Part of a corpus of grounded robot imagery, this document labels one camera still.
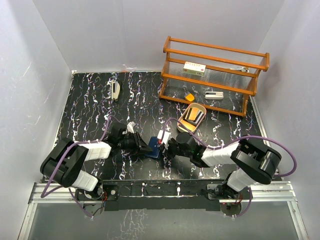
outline tan bowl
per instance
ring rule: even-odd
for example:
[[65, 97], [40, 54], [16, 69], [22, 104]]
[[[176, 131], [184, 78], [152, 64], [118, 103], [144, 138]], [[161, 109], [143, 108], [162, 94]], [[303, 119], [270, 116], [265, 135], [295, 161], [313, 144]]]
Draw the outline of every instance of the tan bowl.
[[[202, 118], [200, 119], [199, 123], [197, 126], [193, 126], [192, 124], [188, 123], [187, 121], [185, 121], [185, 124], [183, 124], [185, 127], [187, 127], [192, 133], [194, 133], [197, 128], [199, 127], [200, 123], [205, 119], [206, 117], [206, 114], [207, 114], [207, 109], [198, 104], [198, 103], [191, 103], [187, 108], [186, 110], [184, 111], [184, 113], [182, 114], [182, 116], [179, 118], [179, 121], [182, 122], [184, 121], [184, 116], [187, 114], [188, 112], [188, 109], [190, 108], [197, 108], [199, 109], [201, 112], [204, 113], [204, 115], [202, 116]], [[181, 127], [180, 123], [177, 123], [177, 128], [180, 132], [188, 132], [187, 130], [185, 130], [183, 127]]]

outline small white box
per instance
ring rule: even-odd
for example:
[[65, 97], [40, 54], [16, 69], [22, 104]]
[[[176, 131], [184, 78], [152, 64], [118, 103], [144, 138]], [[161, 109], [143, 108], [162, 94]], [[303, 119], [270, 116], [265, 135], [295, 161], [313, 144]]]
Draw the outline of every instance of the small white box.
[[[161, 139], [163, 132], [164, 132], [163, 130], [159, 131], [157, 139], [159, 139], [159, 140]], [[164, 146], [166, 148], [168, 148], [168, 142], [169, 142], [170, 138], [171, 138], [171, 133], [168, 131], [165, 131], [161, 144], [164, 144]]]
[[183, 66], [183, 72], [186, 74], [196, 75], [196, 76], [204, 76], [206, 70], [206, 65], [193, 63], [186, 61]]
[[207, 100], [222, 100], [224, 99], [223, 91], [206, 91], [204, 98]]

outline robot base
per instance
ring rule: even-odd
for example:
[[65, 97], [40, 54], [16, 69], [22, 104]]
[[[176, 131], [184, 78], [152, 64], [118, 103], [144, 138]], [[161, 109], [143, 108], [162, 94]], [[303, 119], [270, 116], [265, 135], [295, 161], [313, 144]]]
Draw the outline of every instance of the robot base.
[[[220, 203], [222, 197], [204, 194], [203, 189], [221, 185], [222, 180], [104, 180], [103, 190], [107, 195], [105, 211], [129, 209], [205, 209], [220, 211], [227, 215], [239, 214], [240, 204]], [[249, 192], [241, 191], [242, 199], [249, 199]], [[79, 201], [92, 201], [76, 192]]]

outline black marble surface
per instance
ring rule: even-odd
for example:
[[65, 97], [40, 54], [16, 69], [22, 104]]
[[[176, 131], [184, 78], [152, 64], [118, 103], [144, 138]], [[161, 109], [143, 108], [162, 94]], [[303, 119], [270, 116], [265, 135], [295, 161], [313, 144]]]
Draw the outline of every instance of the black marble surface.
[[[111, 80], [122, 82], [117, 102], [111, 100]], [[183, 103], [159, 99], [161, 84], [160, 72], [75, 74], [57, 141], [62, 137], [76, 141], [99, 139], [105, 120], [113, 115], [124, 124], [135, 122], [135, 130], [148, 143], [150, 137], [158, 135], [169, 117], [179, 118], [187, 108]], [[179, 133], [175, 122], [170, 123], [167, 130], [173, 137]], [[261, 135], [250, 102], [245, 117], [208, 110], [196, 134], [212, 146], [226, 144], [243, 135]], [[88, 161], [84, 167], [102, 180], [224, 179], [236, 170], [235, 165], [199, 168], [184, 157], [156, 161], [129, 156], [127, 152]]]

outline wooden rack leg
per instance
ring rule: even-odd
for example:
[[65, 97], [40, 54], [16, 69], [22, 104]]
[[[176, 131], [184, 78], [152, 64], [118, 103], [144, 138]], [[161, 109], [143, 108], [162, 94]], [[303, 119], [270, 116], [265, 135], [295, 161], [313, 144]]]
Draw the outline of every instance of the wooden rack leg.
[[168, 82], [168, 79], [165, 78], [165, 79], [163, 80], [163, 83], [162, 83], [161, 91], [160, 91], [160, 93], [159, 93], [159, 98], [161, 98], [162, 95], [164, 94], [164, 91], [165, 91], [167, 82]]
[[249, 95], [245, 94], [243, 96], [243, 104], [242, 104], [242, 116], [245, 117], [247, 114], [247, 105], [248, 105]]

